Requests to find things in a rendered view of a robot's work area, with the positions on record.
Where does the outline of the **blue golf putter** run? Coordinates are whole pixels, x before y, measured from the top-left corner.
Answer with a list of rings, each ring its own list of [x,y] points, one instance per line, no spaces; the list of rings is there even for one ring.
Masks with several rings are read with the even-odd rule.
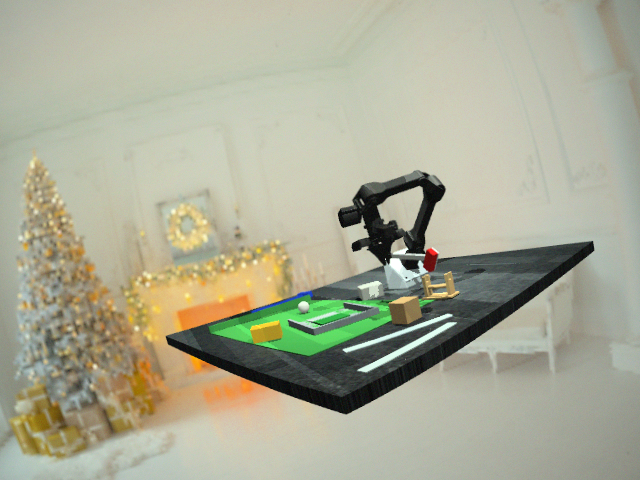
[[[298,293],[298,294],[297,294],[297,296],[292,297],[292,298],[289,298],[289,299],[287,299],[287,300],[285,300],[285,301],[282,301],[282,302],[279,302],[279,303],[276,303],[276,304],[273,304],[273,305],[270,305],[270,306],[268,306],[268,305],[267,305],[267,306],[264,306],[264,307],[262,307],[262,308],[259,308],[259,309],[256,309],[256,310],[254,310],[254,311],[251,311],[251,314],[252,314],[252,313],[255,313],[255,312],[258,312],[258,311],[260,311],[260,310],[263,310],[263,309],[265,309],[265,308],[268,308],[268,307],[274,307],[274,306],[280,305],[280,304],[282,304],[282,303],[285,303],[285,302],[288,302],[288,301],[290,301],[290,300],[293,300],[293,299],[296,299],[296,298],[299,298],[299,297],[305,296],[305,295],[307,295],[307,294],[310,294],[310,297],[312,297],[312,296],[313,296],[312,291],[310,291],[310,292],[300,292],[300,293]]]

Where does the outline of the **white flat bar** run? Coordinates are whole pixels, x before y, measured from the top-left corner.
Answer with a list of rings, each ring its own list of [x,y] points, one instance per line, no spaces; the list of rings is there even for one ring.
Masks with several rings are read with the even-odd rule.
[[[405,353],[413,350],[417,346],[419,346],[419,345],[427,342],[428,340],[434,338],[435,336],[443,333],[445,330],[451,328],[452,326],[454,326],[456,324],[457,324],[456,322],[447,323],[447,324],[439,327],[438,329],[432,331],[431,333],[421,337],[420,339],[410,343],[409,345],[407,345],[407,346],[405,346],[405,347],[403,347],[403,348],[401,348],[401,349],[399,349],[397,351],[394,351],[391,354],[381,358],[380,360],[378,360],[378,361],[376,361],[376,362],[374,362],[374,363],[372,363],[372,364],[370,364],[370,365],[368,365],[366,367],[363,367],[363,368],[361,368],[361,369],[359,369],[357,371],[361,372],[361,373],[371,372],[371,371],[375,370],[376,368],[380,367],[381,365],[391,361],[392,359],[394,359],[396,357],[399,357],[401,355],[404,355]]]
[[[372,341],[369,341],[369,342],[366,342],[366,343],[363,343],[363,344],[360,344],[360,345],[357,345],[357,346],[354,346],[354,347],[351,347],[351,348],[348,348],[348,349],[344,349],[343,351],[345,353],[352,352],[354,350],[357,350],[357,349],[360,349],[360,348],[363,348],[363,347],[367,347],[367,346],[376,344],[378,342],[382,342],[382,341],[385,341],[385,340],[388,340],[388,339],[391,339],[391,338],[394,338],[394,337],[397,337],[397,336],[400,336],[400,335],[415,331],[415,330],[420,329],[420,328],[424,328],[426,326],[435,324],[435,323],[437,323],[437,322],[439,322],[439,321],[441,321],[443,319],[446,319],[446,318],[449,318],[449,317],[452,317],[452,316],[453,316],[452,314],[451,315],[450,314],[446,314],[444,316],[437,317],[437,318],[429,320],[427,322],[423,322],[423,323],[420,323],[418,325],[412,326],[412,327],[410,327],[410,328],[408,328],[406,330],[403,330],[403,331],[400,331],[400,332],[396,332],[394,334],[391,334],[391,335],[388,335],[388,336],[384,336],[384,337],[381,337],[379,339],[372,340]]]

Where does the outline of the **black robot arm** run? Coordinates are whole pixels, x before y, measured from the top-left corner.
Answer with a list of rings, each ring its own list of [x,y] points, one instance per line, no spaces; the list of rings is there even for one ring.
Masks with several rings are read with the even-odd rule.
[[[359,192],[352,199],[354,205],[340,208],[338,212],[342,228],[361,223],[362,216],[364,222],[380,216],[377,206],[384,203],[389,196],[417,186],[423,187],[424,198],[413,228],[410,231],[406,231],[406,236],[403,239],[405,246],[408,248],[405,254],[426,254],[424,252],[425,231],[429,225],[434,207],[437,202],[442,200],[441,198],[446,189],[445,185],[435,175],[430,175],[420,170],[415,170],[409,175],[403,175],[388,182],[370,182],[360,186]],[[361,202],[361,198],[365,205]],[[374,239],[377,237],[389,238],[396,235],[396,230],[398,229],[396,220],[391,220],[387,224],[381,221],[376,226],[375,223],[372,223]]]

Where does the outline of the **yellow cube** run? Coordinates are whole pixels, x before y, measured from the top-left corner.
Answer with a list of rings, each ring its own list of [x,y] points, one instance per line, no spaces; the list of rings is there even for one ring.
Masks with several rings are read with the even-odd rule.
[[[254,344],[279,339],[283,335],[279,321],[253,326],[250,332]]]

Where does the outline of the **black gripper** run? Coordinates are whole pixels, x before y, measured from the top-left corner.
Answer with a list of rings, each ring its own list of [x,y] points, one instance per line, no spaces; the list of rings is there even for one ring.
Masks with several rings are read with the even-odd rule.
[[[384,222],[384,219],[381,219],[381,217],[378,216],[365,221],[364,229],[367,229],[369,238],[363,238],[352,243],[352,250],[353,252],[355,252],[361,250],[363,247],[368,246],[369,249],[367,249],[367,251],[371,251],[372,254],[383,264],[383,266],[386,266],[386,262],[388,265],[391,264],[391,259],[385,259],[383,253],[391,254],[391,247],[393,242],[406,236],[406,232],[404,229],[400,228],[396,230],[396,235],[390,236],[389,238],[377,237],[376,239],[374,239],[372,235],[372,223],[375,223],[376,226],[379,225],[379,221],[381,220]],[[379,242],[381,242],[381,244],[379,244]]]

